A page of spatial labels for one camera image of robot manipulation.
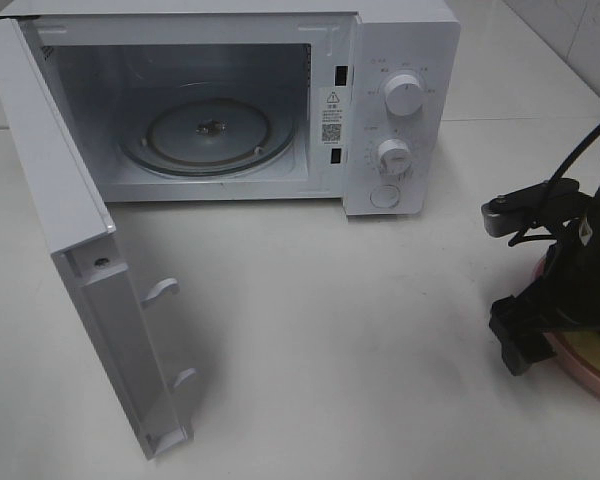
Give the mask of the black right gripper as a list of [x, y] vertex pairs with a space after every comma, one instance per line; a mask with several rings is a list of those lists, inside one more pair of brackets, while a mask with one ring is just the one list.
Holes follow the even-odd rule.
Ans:
[[555, 357], [545, 332], [600, 332], [600, 196], [547, 253], [542, 275], [492, 304], [489, 328], [513, 376]]

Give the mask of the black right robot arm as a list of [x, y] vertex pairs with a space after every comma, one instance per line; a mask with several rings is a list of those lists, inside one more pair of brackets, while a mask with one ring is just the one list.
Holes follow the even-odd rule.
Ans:
[[589, 196], [566, 171], [600, 138], [600, 123], [549, 180], [499, 195], [481, 207], [486, 232], [508, 244], [550, 241], [540, 274], [519, 295], [495, 301], [489, 327], [514, 376], [555, 356], [550, 333], [600, 332], [600, 186]]

